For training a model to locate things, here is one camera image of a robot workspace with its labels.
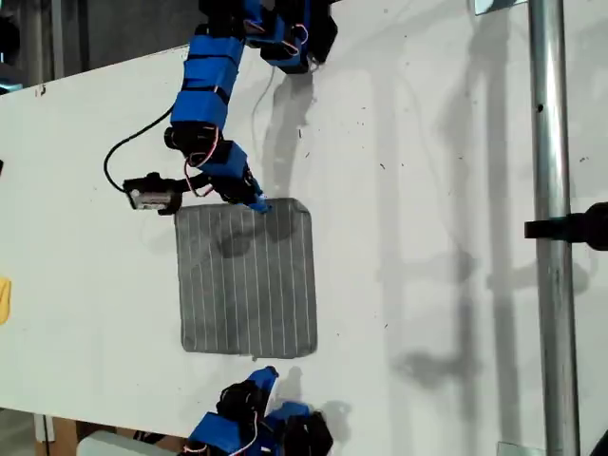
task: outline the yellow object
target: yellow object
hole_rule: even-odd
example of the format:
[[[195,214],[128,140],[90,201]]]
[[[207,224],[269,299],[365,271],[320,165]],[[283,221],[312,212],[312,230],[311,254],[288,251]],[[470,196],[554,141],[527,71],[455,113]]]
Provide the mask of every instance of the yellow object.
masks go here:
[[[0,277],[0,325],[6,323],[10,313],[10,280]]]

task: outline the white table surface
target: white table surface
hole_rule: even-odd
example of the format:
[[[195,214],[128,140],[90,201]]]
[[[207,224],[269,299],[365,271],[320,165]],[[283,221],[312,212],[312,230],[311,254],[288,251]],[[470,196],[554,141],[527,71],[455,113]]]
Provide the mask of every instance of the white table surface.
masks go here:
[[[608,7],[566,2],[575,209],[606,200]],[[222,388],[274,364],[280,396],[326,412],[335,454],[543,446],[527,11],[348,0],[313,88],[247,50],[225,128],[270,197],[313,216],[318,351],[186,353],[173,220],[105,181],[111,145],[181,84],[174,49],[0,98],[0,407],[188,435]],[[116,179],[179,178],[166,123]],[[187,198],[188,204],[216,203]],[[575,248],[582,441],[608,428],[608,256]]]

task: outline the metal bracket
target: metal bracket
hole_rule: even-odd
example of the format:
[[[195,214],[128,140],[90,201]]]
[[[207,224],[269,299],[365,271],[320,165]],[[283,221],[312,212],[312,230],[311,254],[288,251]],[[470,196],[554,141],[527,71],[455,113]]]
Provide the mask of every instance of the metal bracket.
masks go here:
[[[475,1],[475,14],[486,14],[487,12],[493,12],[503,10],[505,8],[519,5],[520,3],[526,3],[527,0],[474,0]]]

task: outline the metal pole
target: metal pole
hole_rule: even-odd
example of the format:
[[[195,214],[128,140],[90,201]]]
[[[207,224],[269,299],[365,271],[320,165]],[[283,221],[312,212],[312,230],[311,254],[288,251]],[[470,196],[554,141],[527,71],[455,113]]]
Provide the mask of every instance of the metal pole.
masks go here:
[[[570,213],[562,0],[530,0],[536,218]],[[579,395],[570,244],[537,241],[547,456],[579,456]]]
[[[64,56],[64,8],[62,0],[51,0],[50,13],[53,33],[53,78],[61,79],[66,76],[66,60]]]

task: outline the blue robotic arm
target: blue robotic arm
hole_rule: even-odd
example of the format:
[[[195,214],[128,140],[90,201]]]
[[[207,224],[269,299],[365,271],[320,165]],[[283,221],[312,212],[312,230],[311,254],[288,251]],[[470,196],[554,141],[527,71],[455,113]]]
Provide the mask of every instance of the blue robotic arm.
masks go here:
[[[218,412],[204,415],[182,455],[326,456],[333,439],[320,412],[286,402],[265,415],[277,378],[275,368],[267,367],[225,389]]]
[[[247,155],[223,136],[243,50],[259,48],[262,59],[286,73],[308,72],[310,62],[326,61],[333,45],[334,1],[276,0],[272,9],[259,0],[199,1],[208,22],[197,28],[190,42],[183,84],[164,134],[165,144],[184,156],[186,179],[164,180],[152,173],[126,180],[123,191],[134,209],[174,214],[181,207],[182,193],[198,196],[197,189],[210,185],[227,202],[268,211]],[[200,174],[190,178],[189,167]]]

